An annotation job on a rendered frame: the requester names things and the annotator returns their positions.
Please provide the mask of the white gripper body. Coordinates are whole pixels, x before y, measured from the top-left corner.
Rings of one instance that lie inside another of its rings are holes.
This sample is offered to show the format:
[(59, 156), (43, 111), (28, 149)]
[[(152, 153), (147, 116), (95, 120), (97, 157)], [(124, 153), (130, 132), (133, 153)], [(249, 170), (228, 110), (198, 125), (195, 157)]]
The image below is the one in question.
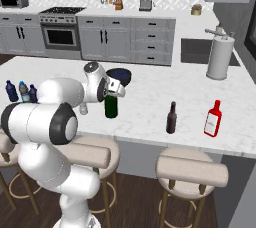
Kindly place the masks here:
[(125, 87), (117, 79), (110, 78), (108, 83), (108, 95), (113, 97), (124, 97), (126, 94)]

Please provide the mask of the dark blue bowl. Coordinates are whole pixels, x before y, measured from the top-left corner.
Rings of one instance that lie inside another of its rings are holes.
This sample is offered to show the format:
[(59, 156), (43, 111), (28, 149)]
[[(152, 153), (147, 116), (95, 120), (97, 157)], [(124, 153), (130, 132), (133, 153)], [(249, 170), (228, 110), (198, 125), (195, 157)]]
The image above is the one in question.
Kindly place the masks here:
[(109, 77), (119, 80), (123, 87), (131, 82), (132, 73), (128, 69), (113, 68), (107, 70), (106, 73)]

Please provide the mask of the dark green glass bottle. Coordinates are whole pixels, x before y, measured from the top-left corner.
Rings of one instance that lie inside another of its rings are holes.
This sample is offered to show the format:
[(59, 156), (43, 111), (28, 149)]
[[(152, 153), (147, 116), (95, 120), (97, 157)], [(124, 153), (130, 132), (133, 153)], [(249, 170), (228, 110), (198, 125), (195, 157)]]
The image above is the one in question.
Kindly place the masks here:
[(118, 101), (114, 96), (108, 95), (104, 101), (105, 116), (107, 118), (116, 118), (118, 115)]

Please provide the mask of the small clear plastic bottle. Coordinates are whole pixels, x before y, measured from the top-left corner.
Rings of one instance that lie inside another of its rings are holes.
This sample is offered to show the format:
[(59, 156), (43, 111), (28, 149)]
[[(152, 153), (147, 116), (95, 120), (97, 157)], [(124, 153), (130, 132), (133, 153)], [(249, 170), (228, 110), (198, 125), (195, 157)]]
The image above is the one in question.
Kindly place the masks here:
[(82, 102), (79, 106), (79, 111), (81, 115), (86, 115), (88, 113), (88, 107), (85, 102)]

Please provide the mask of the grey cupboard run with drawers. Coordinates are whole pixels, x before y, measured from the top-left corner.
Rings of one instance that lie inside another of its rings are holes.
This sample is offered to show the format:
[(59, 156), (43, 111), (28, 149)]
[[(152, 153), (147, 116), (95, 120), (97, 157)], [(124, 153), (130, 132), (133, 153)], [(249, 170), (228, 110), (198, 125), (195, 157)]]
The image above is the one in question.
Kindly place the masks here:
[(78, 25), (84, 59), (171, 64), (175, 19), (80, 16)]

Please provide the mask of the brown glass bottle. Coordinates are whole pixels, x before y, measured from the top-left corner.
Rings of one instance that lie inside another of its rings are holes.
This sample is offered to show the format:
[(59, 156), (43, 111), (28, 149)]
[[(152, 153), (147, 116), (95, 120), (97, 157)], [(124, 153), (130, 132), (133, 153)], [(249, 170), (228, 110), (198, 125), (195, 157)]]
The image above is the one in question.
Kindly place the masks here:
[(167, 116), (167, 124), (166, 124), (166, 132), (169, 134), (173, 134), (175, 132), (176, 128), (176, 120), (177, 120), (177, 114), (176, 114), (176, 102), (171, 102), (170, 112)]

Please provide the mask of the beige round stool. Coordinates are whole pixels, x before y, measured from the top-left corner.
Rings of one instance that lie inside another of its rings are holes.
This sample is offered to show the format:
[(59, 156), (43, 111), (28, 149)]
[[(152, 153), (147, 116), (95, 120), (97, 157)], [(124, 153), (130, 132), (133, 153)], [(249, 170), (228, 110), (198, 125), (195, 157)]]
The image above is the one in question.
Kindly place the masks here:
[[(35, 210), (35, 213), (39, 215), (40, 212), (39, 212), (38, 204), (35, 199), (35, 194), (40, 191), (40, 188), (38, 188), (35, 192), (31, 190), (27, 176), (22, 171), (21, 167), (18, 164), (18, 153), (19, 153), (19, 146), (12, 144), (8, 136), (0, 129), (0, 187), (2, 188), (13, 210), (16, 209), (16, 204), (14, 202), (14, 199), (29, 198)], [(25, 196), (14, 195), (11, 191), (11, 185), (6, 184), (1, 173), (1, 169), (9, 168), (9, 167), (15, 167), (17, 169), (18, 175), (21, 177), (21, 180), (27, 192)]]
[(116, 170), (120, 161), (119, 145), (113, 139), (77, 136), (71, 143), (58, 149), (72, 164), (87, 167), (99, 174), (104, 208), (93, 214), (104, 213), (106, 227), (111, 228), (110, 208), (117, 203)]
[(195, 211), (192, 223), (184, 228), (198, 228), (206, 197), (215, 187), (226, 187), (228, 184), (228, 168), (224, 164), (214, 163), (204, 152), (166, 148), (156, 161), (156, 177), (163, 187), (163, 196), (159, 202), (159, 228), (172, 226), (165, 220), (167, 200), (169, 196), (188, 201), (188, 216)]

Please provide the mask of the silver oven with hob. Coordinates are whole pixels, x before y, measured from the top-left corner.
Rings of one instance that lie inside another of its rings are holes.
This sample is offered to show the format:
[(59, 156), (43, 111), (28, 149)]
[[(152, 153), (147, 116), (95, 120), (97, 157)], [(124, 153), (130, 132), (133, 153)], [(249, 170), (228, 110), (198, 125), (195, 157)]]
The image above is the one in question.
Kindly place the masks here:
[(52, 7), (39, 13), (46, 56), (56, 59), (81, 59), (81, 44), (76, 14), (84, 7)]

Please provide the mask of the dark grey sink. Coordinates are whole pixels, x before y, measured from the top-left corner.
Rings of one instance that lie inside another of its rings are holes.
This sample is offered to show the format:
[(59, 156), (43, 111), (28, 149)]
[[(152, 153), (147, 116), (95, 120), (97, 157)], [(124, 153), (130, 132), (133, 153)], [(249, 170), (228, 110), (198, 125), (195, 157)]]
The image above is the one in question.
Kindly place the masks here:
[(207, 64), (212, 41), (209, 39), (181, 39), (181, 62)]

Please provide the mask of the dark blue plastic bottle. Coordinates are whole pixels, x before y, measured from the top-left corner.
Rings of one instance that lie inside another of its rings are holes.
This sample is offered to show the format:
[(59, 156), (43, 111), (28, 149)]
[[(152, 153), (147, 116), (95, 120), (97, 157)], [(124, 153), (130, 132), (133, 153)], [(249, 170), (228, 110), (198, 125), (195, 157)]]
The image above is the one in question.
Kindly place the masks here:
[(37, 89), (35, 88), (35, 86), (33, 84), (30, 85), (29, 96), (30, 96), (30, 101), (32, 103), (37, 103), (38, 102)]
[(16, 88), (9, 80), (6, 81), (6, 92), (11, 102), (16, 102), (18, 100)]

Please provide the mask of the light blue plastic bottle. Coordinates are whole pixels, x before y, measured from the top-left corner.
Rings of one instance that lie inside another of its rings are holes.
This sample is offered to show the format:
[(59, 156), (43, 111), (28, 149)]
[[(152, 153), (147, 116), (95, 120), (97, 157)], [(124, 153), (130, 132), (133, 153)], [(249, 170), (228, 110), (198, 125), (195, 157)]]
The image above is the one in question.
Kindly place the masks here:
[(19, 92), (21, 94), (21, 98), (22, 98), (23, 102), (29, 102), (30, 101), (28, 87), (23, 81), (19, 82)]

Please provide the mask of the red glass bottle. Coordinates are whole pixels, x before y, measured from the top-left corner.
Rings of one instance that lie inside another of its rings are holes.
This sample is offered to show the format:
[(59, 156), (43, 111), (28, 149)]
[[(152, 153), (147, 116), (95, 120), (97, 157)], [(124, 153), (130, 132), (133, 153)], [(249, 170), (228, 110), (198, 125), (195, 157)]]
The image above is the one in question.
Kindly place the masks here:
[(220, 100), (216, 100), (213, 108), (208, 111), (206, 117), (204, 133), (210, 137), (216, 137), (219, 131), (219, 126), (222, 118), (220, 103)]

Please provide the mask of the white paper towel roll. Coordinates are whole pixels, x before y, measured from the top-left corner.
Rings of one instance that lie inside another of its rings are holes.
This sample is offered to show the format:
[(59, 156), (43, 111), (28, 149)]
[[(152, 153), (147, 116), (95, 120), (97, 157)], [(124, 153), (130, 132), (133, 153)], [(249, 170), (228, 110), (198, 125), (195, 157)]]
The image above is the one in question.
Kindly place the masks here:
[(225, 80), (235, 40), (229, 36), (213, 38), (206, 76), (213, 80)]

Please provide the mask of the potted plant in yellow pot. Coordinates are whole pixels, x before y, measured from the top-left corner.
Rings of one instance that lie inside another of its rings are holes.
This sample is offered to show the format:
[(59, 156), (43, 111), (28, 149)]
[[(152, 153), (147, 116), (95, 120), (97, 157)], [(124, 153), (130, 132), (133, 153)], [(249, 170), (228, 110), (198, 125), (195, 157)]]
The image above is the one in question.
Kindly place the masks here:
[(199, 16), (202, 12), (202, 5), (201, 4), (195, 4), (191, 8), (191, 14), (195, 16)]

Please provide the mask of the silver sink tap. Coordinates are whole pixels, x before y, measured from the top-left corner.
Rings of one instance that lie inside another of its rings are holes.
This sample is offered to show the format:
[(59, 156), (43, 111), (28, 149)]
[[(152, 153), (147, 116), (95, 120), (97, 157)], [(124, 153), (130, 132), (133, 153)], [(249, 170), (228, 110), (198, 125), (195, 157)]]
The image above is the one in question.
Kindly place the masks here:
[(217, 26), (214, 30), (205, 29), (205, 32), (206, 33), (211, 33), (213, 35), (225, 36), (225, 37), (227, 36), (227, 37), (234, 38), (235, 32), (230, 32), (230, 33), (226, 34), (226, 33), (222, 32), (222, 29), (223, 29), (222, 27)]

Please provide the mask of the silver toaster oven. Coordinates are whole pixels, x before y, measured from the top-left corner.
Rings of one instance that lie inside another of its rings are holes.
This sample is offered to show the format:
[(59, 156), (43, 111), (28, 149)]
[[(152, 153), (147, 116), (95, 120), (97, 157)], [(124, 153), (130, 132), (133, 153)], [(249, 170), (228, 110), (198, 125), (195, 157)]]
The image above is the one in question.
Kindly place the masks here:
[(29, 5), (29, 0), (0, 0), (2, 8), (25, 8)]

